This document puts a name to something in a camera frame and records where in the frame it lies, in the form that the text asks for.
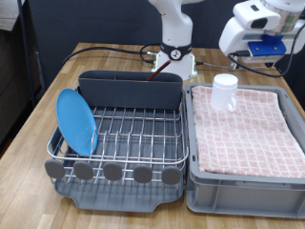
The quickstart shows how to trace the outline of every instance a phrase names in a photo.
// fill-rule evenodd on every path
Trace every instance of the wooden table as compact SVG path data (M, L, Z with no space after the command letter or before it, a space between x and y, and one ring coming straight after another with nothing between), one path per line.
M79 44L76 49L92 46L100 45ZM134 51L141 48L110 47ZM200 61L230 64L220 50L194 49L194 54ZM62 198L54 191L44 162L50 158L46 147L56 126L55 100L58 93L67 87L74 89L78 75L84 71L149 71L151 67L138 55L109 51L83 52L66 63L0 160L0 228L305 228L305 220L302 219L197 214L187 208L185 193L178 201L161 204L148 214L80 210L71 199ZM233 73L240 84L283 87L305 118L304 111L283 78L210 66L199 66L198 72L199 76L188 82L211 83L217 73Z

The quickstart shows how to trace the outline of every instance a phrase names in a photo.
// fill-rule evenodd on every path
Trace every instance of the gray plastic bin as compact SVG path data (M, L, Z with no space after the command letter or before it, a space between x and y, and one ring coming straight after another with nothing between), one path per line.
M305 218L305 179L255 177L201 173L198 170L196 137L193 124L192 87L186 86L186 104L190 141L187 204L194 212L265 217ZM302 150L305 149L305 125L286 91L279 87L244 86L239 88L278 94L281 111Z

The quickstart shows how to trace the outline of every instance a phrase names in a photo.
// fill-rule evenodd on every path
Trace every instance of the black cable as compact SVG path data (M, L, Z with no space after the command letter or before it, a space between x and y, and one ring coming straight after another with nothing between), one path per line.
M146 63L150 63L150 64L153 64L153 60L147 60L143 57L143 50L149 46L160 46L160 44L150 44L150 45L146 45L146 46L143 46L142 49L140 50L140 57L143 61L145 61Z
M230 69L230 70L233 70L233 71L235 71L235 70L243 70L243 68L233 69L232 67L229 67L229 66L209 64L209 63L206 63L206 62L196 62L196 65L197 66L199 66L199 65L208 65L208 66L212 66L212 67L216 67L216 68L220 68L220 69ZM267 69L267 67L253 67L253 69Z
M19 18L20 18L20 22L21 22L23 44L24 44L24 48L25 48L28 77L29 77L29 82L30 82L31 104L32 104L32 108L34 109L35 106L36 106L36 100L35 100L34 88L32 86L31 63L30 63L30 53L29 53L29 46L28 46L25 16L23 14L23 8L22 8L21 0L17 0L17 4L18 4L18 9L19 9Z
M91 51L91 50L109 50L109 51L115 51L115 52L124 52L124 53L129 53L129 54L146 54L147 52L136 52L136 51L126 51L126 50L120 50L120 49L116 49L116 48L110 48L110 47L90 47L90 48L86 48L77 52L74 52L70 55L68 55L66 57L66 59L63 62L63 66L66 64L66 62L73 56L81 53L81 52L85 52L85 51Z
M299 37L299 35L301 34L302 30L304 29L305 27L305 24L298 30L297 34L295 35L295 39L294 39L294 43L293 43L293 46L292 46L292 50L291 50L291 56L290 56L290 60L289 60L289 64L288 64L288 67L286 69L286 71L282 74L268 74L268 73L263 73L263 72L260 72L260 71L257 71L257 70L254 70L246 65L243 65L241 64L239 61L235 60L234 59L234 55L236 56L240 56L238 52L234 52L234 53L229 53L228 54L228 57L237 65L239 65L240 67L246 69L246 70L249 70L251 72L254 72L254 73L259 73L259 74L263 74L263 75L266 75L266 76L269 76L269 77L281 77L281 76L284 76L290 69L291 65L292 65L292 62L293 62L293 57L294 57L294 50L295 50L295 43L296 43L296 40L297 38Z

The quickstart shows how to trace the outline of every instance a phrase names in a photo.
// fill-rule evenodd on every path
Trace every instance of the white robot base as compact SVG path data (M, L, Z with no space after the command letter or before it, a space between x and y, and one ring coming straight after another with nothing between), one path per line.
M170 58L162 51L156 55L152 72L155 72ZM166 67L162 73L175 73L179 75L183 80L188 80L193 76L197 76L198 72L195 68L194 55L192 53L186 54L180 61L172 61L172 63Z

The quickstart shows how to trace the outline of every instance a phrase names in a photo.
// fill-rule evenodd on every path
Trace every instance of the gray plastic tray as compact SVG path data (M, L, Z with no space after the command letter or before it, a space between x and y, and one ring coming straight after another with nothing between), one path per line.
M196 137L193 124L192 87L186 86L190 140L187 204L194 212L266 217L305 218L305 179L255 177L201 173L198 170ZM286 91L279 87L244 86L239 88L277 93L287 124L305 150L305 125Z
M112 123L112 129L118 130L120 128L121 120L115 120ZM135 123L133 132L140 133L141 125L140 123ZM155 124L155 133L158 135L163 132L163 125L161 123ZM108 128L110 126L110 121L105 122L104 128ZM152 125L146 124L148 129L152 129ZM131 127L131 121L125 120L124 127L122 129L122 133L126 133L129 128ZM104 172L100 172L99 175L97 174L97 170L93 170L93 182L91 180L81 180L82 183L79 183L78 178L74 174L74 172L69 169L73 168L73 165L76 161L80 161L81 158L85 158L85 162L90 161L90 165L93 169L105 169L105 164L107 160L101 159L101 154L103 152L103 136L100 136L98 139L97 149L93 157L94 159L88 157L81 157L81 158L73 158L77 155L71 148L65 153L63 157L63 168L66 174L66 178L58 178L54 182L54 188L60 195L68 198L72 198L78 208L82 209L93 209L93 210L109 210L109 211L128 211L128 212L153 212L157 205L164 202L171 202L179 199L183 194L183 179L184 173L183 169L185 167L183 158L183 150L182 150L182 139L179 138L177 142L177 158L179 159L178 164L173 165L164 165L160 160L154 160L155 164L147 164L147 166L152 166L152 170L154 174L152 175L152 182L149 183L134 183L133 180L133 173L135 166L138 164L143 164L143 159L139 161L139 163L132 163L133 161L137 161L138 152L139 152L139 142L137 136L131 137L130 143L130 153L129 153L129 160L126 160L126 152L127 148L127 138L125 136L120 136L118 140L119 149L117 151L117 159L113 159L113 152L114 152L114 139L113 135L108 136L107 138L107 149L105 151L105 156L110 161L113 161L117 164L117 166L124 169L126 162L128 166L126 169L125 181L122 183L120 180L117 181L109 181L109 183L105 180ZM62 135L57 128L51 137L50 148L51 148L51 155L53 159L60 159L59 149L63 143ZM150 137L143 137L142 139L142 146L141 146L141 157L142 158L149 158L151 156L151 138ZM174 139L166 140L166 158L175 158L175 151L174 151ZM163 146L164 142L163 139L155 138L153 144L153 158L162 158L163 156ZM172 168L172 166L177 166L180 171L180 179L178 181L178 185L168 185L163 184L161 182L161 172L162 170L167 168Z

